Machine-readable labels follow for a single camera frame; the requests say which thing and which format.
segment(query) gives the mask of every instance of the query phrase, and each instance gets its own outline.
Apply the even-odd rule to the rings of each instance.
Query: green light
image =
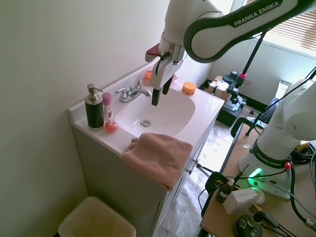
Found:
[[[257,168],[255,171],[252,172],[252,174],[249,175],[249,177],[255,177],[257,174],[261,173],[262,168]]]

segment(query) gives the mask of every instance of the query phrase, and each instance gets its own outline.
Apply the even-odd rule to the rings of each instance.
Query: bathroom sink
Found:
[[[195,104],[183,93],[170,89],[168,95],[160,96],[158,105],[144,95],[126,104],[117,115],[120,127],[134,136],[144,132],[178,134],[190,121]]]
[[[103,92],[112,94],[111,120],[119,125],[116,132],[89,130],[84,101],[69,109],[72,126],[118,156],[124,153],[133,138],[144,132],[167,134],[193,147],[198,144],[210,132],[223,100],[198,89],[192,96],[183,94],[181,78],[171,84],[167,95],[160,95],[157,106],[151,105],[152,100],[143,94],[127,103],[119,101],[119,94],[115,94],[116,90],[134,86],[146,71],[152,70],[154,64],[155,61],[103,89]],[[143,89],[153,90],[147,86]]]

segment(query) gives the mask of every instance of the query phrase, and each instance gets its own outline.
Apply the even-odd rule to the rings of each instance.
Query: white countertop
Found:
[[[119,102],[119,94],[115,94],[115,91],[124,87],[128,88],[128,84],[134,85],[135,81],[139,79],[141,75],[143,75],[146,71],[152,69],[154,63],[155,62],[148,64],[147,66],[137,70],[131,75],[128,75],[127,77],[121,79],[120,81],[103,90],[103,92],[111,93],[113,97],[112,120],[116,120],[116,116],[118,115],[119,111],[121,111],[121,109],[127,104]],[[171,85],[171,88],[181,93],[182,86],[183,84],[181,82],[174,81]],[[190,96],[189,98],[194,102],[196,106],[194,114],[187,125],[174,137],[178,138],[179,140],[188,142],[194,147],[199,139],[203,136],[207,128],[211,125],[213,119],[217,116],[218,112],[224,104],[224,101],[199,89],[197,89],[195,94],[193,96]],[[71,125],[73,127],[79,129],[81,132],[85,133],[93,140],[97,141],[102,146],[111,150],[118,156],[121,156],[124,153],[127,146],[130,144],[131,139],[136,138],[134,135],[125,131],[121,127],[119,127],[118,130],[114,133],[108,133],[104,129],[99,132],[91,131],[87,123],[84,101],[71,107],[69,109],[69,116]]]

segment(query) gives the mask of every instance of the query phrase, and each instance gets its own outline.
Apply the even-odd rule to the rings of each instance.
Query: tiled floor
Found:
[[[245,106],[240,117],[250,112]],[[230,128],[216,122],[199,156],[199,163],[214,171],[219,171],[233,141]],[[162,221],[154,237],[197,237],[202,220],[198,195],[204,189],[210,173],[195,168],[185,186]],[[202,205],[207,199],[206,192],[201,195]]]

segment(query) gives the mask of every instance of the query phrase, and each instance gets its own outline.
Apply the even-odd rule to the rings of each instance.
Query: window blinds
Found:
[[[316,10],[280,23],[269,33],[286,37],[304,48],[316,51]]]

